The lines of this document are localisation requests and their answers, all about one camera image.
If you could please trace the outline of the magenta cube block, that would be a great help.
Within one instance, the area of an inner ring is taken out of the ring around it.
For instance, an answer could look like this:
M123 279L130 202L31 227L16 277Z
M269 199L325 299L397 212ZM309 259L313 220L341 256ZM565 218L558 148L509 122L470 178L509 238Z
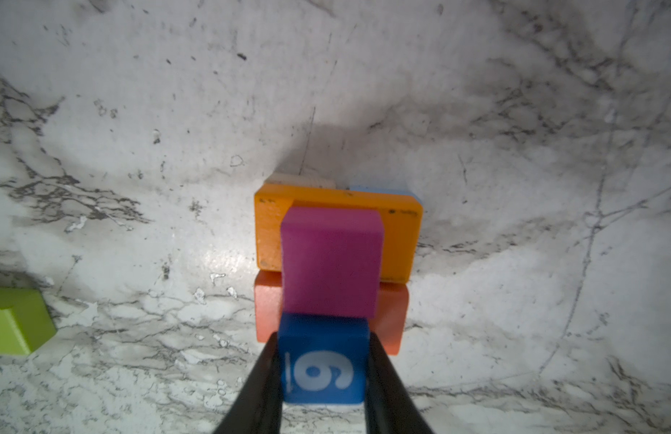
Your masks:
M371 318L383 263L375 210L293 206L280 226L283 310Z

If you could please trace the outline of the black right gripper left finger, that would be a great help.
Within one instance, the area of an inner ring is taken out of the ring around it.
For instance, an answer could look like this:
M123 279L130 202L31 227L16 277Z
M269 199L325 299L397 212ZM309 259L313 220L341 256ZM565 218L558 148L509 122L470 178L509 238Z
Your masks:
M278 334L273 333L214 434L279 434L282 408Z

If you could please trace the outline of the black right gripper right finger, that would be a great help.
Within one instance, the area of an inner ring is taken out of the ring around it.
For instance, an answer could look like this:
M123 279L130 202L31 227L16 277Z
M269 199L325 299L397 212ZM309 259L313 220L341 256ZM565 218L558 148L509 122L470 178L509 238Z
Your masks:
M433 434L375 333L369 342L364 414L368 434Z

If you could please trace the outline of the blue number cube block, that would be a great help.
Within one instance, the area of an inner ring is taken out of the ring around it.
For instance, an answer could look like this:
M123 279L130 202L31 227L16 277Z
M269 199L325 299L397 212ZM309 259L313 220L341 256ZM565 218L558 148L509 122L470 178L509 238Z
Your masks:
M283 400L291 404L362 403L369 341L364 318L284 313L278 331Z

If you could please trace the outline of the red rectangular block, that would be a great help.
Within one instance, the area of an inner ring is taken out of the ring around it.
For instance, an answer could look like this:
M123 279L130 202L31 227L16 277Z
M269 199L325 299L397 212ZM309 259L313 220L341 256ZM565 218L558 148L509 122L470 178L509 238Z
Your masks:
M378 291L377 311L369 320L386 354L397 356L402 345L410 294L406 285L382 283ZM283 288L279 272L260 271L254 281L256 335L265 344L279 329Z

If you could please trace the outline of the lime green cube block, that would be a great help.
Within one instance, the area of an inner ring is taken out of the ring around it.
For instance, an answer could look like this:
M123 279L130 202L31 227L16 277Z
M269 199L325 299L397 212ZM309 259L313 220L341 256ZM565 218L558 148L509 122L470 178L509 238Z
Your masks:
M28 356L56 333L38 289L0 288L0 354Z

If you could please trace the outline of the orange rectangular block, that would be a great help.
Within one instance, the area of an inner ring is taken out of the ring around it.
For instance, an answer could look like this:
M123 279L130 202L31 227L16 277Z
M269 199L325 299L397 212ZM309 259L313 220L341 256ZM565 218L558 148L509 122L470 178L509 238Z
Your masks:
M254 195L257 265L263 271L282 271L280 226L294 205L377 211L384 225L381 280L410 279L424 214L415 197L288 184L264 184Z

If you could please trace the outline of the light blue rectangular block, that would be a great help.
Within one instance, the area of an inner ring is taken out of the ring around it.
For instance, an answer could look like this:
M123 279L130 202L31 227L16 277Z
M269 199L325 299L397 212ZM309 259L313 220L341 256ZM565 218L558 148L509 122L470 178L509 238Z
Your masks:
M353 192L381 193L382 195L405 195L413 197L418 203L422 204L422 200L417 195L415 195L415 193L410 192L408 190L367 187L367 186L350 186L347 189Z

